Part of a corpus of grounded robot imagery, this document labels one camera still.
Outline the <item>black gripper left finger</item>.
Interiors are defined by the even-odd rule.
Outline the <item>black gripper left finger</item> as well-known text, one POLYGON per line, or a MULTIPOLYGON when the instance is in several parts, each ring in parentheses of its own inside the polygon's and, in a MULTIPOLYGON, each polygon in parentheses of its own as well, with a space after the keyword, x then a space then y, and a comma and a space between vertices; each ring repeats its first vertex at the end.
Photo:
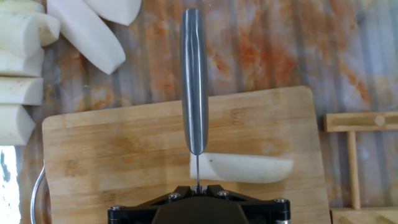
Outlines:
POLYGON ((108 208, 108 224, 152 223, 158 209, 172 202, 196 196, 197 187, 178 186, 173 192, 135 207, 114 205, 108 208))

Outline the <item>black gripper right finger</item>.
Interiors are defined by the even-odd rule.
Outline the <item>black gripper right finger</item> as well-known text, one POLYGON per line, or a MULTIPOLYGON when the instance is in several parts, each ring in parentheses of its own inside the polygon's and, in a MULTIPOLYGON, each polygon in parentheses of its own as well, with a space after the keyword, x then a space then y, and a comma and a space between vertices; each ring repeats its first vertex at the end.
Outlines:
POLYGON ((290 201, 279 197, 260 200, 224 189, 220 185, 200 187, 200 195, 212 198, 206 203, 205 217, 215 223, 290 224, 290 201))

